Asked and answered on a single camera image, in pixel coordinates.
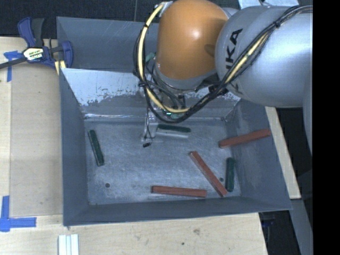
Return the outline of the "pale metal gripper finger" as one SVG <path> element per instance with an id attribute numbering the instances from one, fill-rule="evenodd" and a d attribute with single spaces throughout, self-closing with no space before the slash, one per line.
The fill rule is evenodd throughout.
<path id="1" fill-rule="evenodd" d="M 158 128 L 158 119 L 155 115 L 149 115 L 149 137 L 153 139 Z"/>
<path id="2" fill-rule="evenodd" d="M 148 112 L 146 114 L 146 118 L 145 118 L 145 121 L 144 121 L 144 131 L 143 131 L 142 139 L 144 141 L 151 139 L 151 134 L 150 134 L 150 129 L 149 129 L 149 113 Z"/>

